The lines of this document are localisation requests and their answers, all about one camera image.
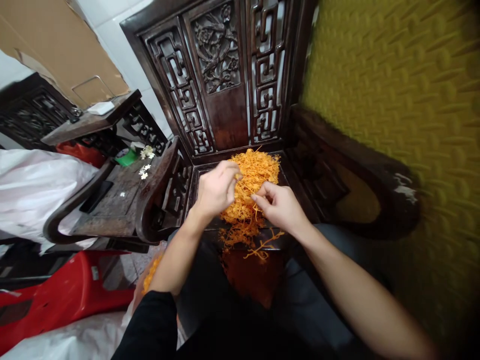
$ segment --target red plastic bag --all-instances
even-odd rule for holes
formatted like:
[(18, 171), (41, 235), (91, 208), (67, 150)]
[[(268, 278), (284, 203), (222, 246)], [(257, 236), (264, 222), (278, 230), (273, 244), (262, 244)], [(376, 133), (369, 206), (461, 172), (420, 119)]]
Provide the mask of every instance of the red plastic bag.
[(96, 148), (85, 147), (78, 143), (73, 145), (71, 141), (61, 142), (55, 148), (57, 153), (71, 155), (98, 169), (102, 167), (106, 160), (105, 156)]

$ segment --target green container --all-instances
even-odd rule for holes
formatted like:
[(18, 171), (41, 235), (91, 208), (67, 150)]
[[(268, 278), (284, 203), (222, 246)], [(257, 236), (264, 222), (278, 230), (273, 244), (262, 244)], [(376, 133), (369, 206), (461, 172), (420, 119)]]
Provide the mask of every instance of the green container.
[(132, 150), (131, 148), (126, 148), (120, 151), (116, 156), (115, 156), (115, 161), (119, 163), (123, 167), (130, 166), (137, 160), (138, 156), (137, 153)]

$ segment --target chair armrest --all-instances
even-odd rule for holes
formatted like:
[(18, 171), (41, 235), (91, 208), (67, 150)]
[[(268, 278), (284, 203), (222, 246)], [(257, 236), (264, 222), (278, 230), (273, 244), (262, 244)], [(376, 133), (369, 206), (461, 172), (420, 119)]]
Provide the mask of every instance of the chair armrest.
[[(300, 105), (292, 106), (290, 116), (302, 134), (299, 140), (310, 151), (309, 161), (317, 161), (321, 154), (329, 162), (344, 166), (370, 187), (380, 204), (378, 216), (370, 223), (335, 219), (333, 223), (365, 238), (379, 240), (399, 239), (415, 228), (420, 219), (420, 202), (406, 165), (353, 140)], [(340, 195), (349, 192), (343, 188)]]
[(43, 234), (48, 241), (54, 244), (73, 244), (81, 240), (90, 239), (92, 236), (86, 235), (65, 235), (59, 232), (59, 224), (68, 214), (77, 206), (89, 198), (109, 176), (116, 164), (112, 160), (107, 160), (95, 176), (82, 187), (77, 193), (72, 195), (57, 210), (55, 210), (43, 225)]
[(180, 154), (182, 143), (175, 136), (165, 148), (158, 170), (138, 197), (135, 229), (147, 244), (158, 244), (183, 223), (192, 167)]

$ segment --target black phone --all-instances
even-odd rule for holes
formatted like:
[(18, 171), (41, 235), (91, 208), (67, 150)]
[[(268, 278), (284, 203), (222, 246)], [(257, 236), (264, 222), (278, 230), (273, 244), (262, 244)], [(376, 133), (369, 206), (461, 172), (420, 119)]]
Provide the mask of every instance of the black phone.
[(90, 214), (113, 185), (114, 183), (111, 181), (103, 181), (100, 187), (80, 206), (79, 210), (82, 213)]

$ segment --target red plastic stool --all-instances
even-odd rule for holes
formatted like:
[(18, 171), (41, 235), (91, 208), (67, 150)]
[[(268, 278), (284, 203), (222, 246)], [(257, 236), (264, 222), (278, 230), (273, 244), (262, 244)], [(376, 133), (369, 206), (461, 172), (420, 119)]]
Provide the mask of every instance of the red plastic stool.
[(128, 252), (81, 251), (44, 283), (15, 290), (20, 296), (0, 293), (0, 307), (31, 301), (25, 317), (0, 323), (0, 356), (25, 338), (91, 315), (126, 309), (135, 289), (105, 290), (99, 267), (100, 258), (123, 254)]

